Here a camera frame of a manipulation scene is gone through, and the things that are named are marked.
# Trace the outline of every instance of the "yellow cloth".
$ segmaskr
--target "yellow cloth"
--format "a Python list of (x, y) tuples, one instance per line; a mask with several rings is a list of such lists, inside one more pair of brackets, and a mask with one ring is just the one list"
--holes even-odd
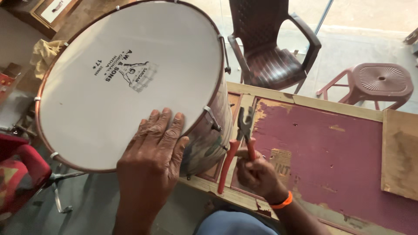
[(36, 78), (43, 79), (43, 75), (57, 55), (59, 47), (63, 46), (65, 42), (66, 41), (46, 42), (41, 39), (33, 46), (30, 64), (35, 66)]

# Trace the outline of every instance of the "pink plastic stool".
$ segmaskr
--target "pink plastic stool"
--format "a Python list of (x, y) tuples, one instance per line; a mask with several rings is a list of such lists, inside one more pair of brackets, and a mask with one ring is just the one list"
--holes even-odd
[[(345, 74), (348, 85), (335, 84)], [(349, 87), (350, 92), (338, 103), (354, 105), (361, 100), (374, 100), (379, 110), (378, 101), (392, 101), (395, 104), (388, 109), (397, 109), (404, 105), (414, 91), (411, 75), (402, 66), (397, 64), (364, 63), (348, 68), (330, 81), (324, 88), (316, 92), (319, 96), (324, 94), (328, 100), (328, 89), (332, 86)]]

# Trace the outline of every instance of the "hand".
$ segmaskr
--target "hand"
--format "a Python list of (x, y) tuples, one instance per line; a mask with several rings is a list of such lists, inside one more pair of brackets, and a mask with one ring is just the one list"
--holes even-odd
[(286, 187), (277, 178), (273, 165), (265, 160), (260, 152), (255, 152), (255, 161), (249, 161), (246, 148), (238, 150), (236, 155), (241, 157), (237, 162), (240, 184), (264, 197), (269, 204), (279, 204), (286, 200)]
[(120, 188), (115, 233), (147, 232), (177, 183), (183, 151), (189, 142), (178, 140), (184, 125), (184, 115), (177, 113), (171, 127), (171, 110), (162, 114), (153, 110), (143, 119), (129, 142), (116, 172)]

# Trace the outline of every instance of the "blue jeans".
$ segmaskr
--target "blue jeans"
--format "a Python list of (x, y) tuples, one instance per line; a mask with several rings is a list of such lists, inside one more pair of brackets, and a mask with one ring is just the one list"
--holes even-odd
[(196, 235), (278, 235), (249, 214), (217, 211), (208, 216)]

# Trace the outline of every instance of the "drum head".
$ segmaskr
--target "drum head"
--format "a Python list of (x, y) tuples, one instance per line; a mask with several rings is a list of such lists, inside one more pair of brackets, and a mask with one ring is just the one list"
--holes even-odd
[(39, 119), (70, 166), (116, 168), (153, 109), (184, 113), (183, 133), (208, 105), (222, 70), (217, 29), (194, 7), (142, 2), (81, 32), (53, 65)]

